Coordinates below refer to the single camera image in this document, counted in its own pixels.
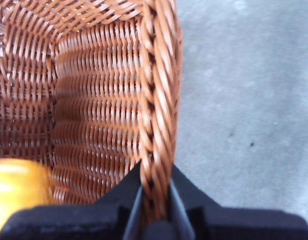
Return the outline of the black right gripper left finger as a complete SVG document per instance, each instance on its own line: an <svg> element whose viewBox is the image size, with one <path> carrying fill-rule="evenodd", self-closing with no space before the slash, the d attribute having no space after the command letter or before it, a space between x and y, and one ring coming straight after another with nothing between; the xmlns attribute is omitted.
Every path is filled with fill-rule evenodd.
<svg viewBox="0 0 308 240"><path fill-rule="evenodd" d="M0 240L138 240L139 165L92 204L45 205L15 212Z"/></svg>

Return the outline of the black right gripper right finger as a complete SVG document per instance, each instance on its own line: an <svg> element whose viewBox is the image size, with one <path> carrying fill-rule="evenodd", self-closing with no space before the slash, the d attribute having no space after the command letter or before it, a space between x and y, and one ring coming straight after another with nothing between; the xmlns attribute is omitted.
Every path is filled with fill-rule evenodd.
<svg viewBox="0 0 308 240"><path fill-rule="evenodd" d="M308 223L296 214L221 206L175 165L172 180L198 240L308 240Z"/></svg>

